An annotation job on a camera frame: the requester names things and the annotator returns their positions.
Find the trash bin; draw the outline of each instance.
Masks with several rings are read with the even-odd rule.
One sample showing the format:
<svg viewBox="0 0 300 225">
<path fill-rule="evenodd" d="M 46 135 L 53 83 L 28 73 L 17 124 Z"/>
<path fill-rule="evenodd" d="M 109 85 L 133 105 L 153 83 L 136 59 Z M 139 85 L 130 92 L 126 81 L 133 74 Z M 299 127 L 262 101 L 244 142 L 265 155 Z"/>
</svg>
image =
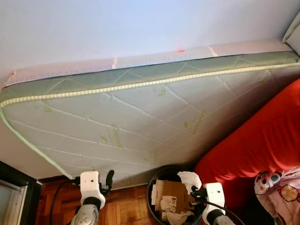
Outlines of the trash bin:
<svg viewBox="0 0 300 225">
<path fill-rule="evenodd" d="M 177 181 L 181 182 L 180 177 L 177 175 L 180 171 L 186 171 L 180 166 L 168 165 L 161 167 L 158 172 L 152 177 L 150 183 L 147 187 L 147 204 L 153 215 L 153 217 L 162 225 L 170 225 L 169 222 L 164 222 L 159 219 L 159 213 L 155 211 L 155 207 L 151 205 L 151 193 L 153 184 L 155 184 L 156 180 L 169 180 L 169 181 Z M 202 210 L 200 207 L 195 207 L 193 211 L 194 216 L 189 216 L 183 225 L 197 225 L 199 219 L 202 215 Z"/>
</svg>

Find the red cushion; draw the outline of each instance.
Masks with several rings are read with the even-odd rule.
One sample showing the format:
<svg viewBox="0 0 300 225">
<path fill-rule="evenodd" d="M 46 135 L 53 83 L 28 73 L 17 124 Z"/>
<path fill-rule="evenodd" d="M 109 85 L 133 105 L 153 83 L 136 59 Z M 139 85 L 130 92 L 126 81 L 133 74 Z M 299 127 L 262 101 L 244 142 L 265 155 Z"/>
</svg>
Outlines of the red cushion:
<svg viewBox="0 0 300 225">
<path fill-rule="evenodd" d="M 220 142 L 198 163 L 203 183 L 221 182 L 227 206 L 252 198 L 260 171 L 300 165 L 300 79 L 296 80 Z"/>
</svg>

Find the black cable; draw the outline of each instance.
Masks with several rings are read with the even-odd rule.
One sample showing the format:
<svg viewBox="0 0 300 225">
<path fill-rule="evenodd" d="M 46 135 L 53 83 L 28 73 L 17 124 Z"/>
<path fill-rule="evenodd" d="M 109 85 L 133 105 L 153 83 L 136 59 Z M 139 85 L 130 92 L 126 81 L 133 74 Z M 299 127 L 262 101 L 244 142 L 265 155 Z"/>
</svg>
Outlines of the black cable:
<svg viewBox="0 0 300 225">
<path fill-rule="evenodd" d="M 64 182 L 62 182 L 59 187 L 57 188 L 55 194 L 54 194 L 54 197 L 53 197 L 53 200 L 52 200 L 52 203 L 51 203 L 51 208 L 50 208 L 50 213 L 49 213 L 49 225 L 52 225 L 52 212 L 53 212 L 53 208 L 54 208 L 54 204 L 55 204 L 55 200 L 58 196 L 58 193 L 61 189 L 61 187 L 64 185 L 64 184 L 67 184 L 67 183 L 73 183 L 74 180 L 66 180 Z"/>
<path fill-rule="evenodd" d="M 227 209 L 227 208 L 225 208 L 225 207 L 222 207 L 222 206 L 220 206 L 220 205 L 217 205 L 217 204 L 215 204 L 215 203 L 208 202 L 208 201 L 206 201 L 206 200 L 204 200 L 204 199 L 201 199 L 201 202 L 206 203 L 206 204 L 208 204 L 208 205 L 213 205 L 213 206 L 215 206 L 215 207 L 217 207 L 217 208 L 219 208 L 219 209 L 222 209 L 222 210 L 225 210 L 226 212 L 231 213 L 232 215 L 234 215 L 234 216 L 240 221 L 241 224 L 245 225 L 244 222 L 243 222 L 243 221 L 242 221 L 242 220 L 241 220 L 234 212 L 230 211 L 229 209 Z"/>
</svg>

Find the mattress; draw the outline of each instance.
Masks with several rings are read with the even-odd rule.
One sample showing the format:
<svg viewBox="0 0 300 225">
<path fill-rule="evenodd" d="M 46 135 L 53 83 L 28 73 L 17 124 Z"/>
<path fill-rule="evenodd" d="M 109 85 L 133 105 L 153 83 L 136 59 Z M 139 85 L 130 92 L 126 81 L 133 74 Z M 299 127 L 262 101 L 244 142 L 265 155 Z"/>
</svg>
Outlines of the mattress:
<svg viewBox="0 0 300 225">
<path fill-rule="evenodd" d="M 195 163 L 299 76 L 286 51 L 52 77 L 4 88 L 0 117 L 67 177 L 114 169 L 123 188 Z"/>
</svg>

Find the parquet floor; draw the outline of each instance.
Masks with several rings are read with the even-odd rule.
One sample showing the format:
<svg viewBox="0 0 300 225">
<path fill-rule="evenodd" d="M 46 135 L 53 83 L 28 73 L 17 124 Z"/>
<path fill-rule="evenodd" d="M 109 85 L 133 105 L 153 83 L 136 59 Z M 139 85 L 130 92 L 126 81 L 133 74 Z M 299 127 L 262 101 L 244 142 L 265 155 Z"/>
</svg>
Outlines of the parquet floor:
<svg viewBox="0 0 300 225">
<path fill-rule="evenodd" d="M 62 181 L 43 184 L 35 225 L 49 225 L 49 211 L 53 196 Z M 98 225 L 159 225 L 146 202 L 147 186 L 111 191 L 105 207 L 100 211 Z M 66 225 L 80 205 L 80 188 L 65 184 L 56 199 L 53 225 Z"/>
</svg>

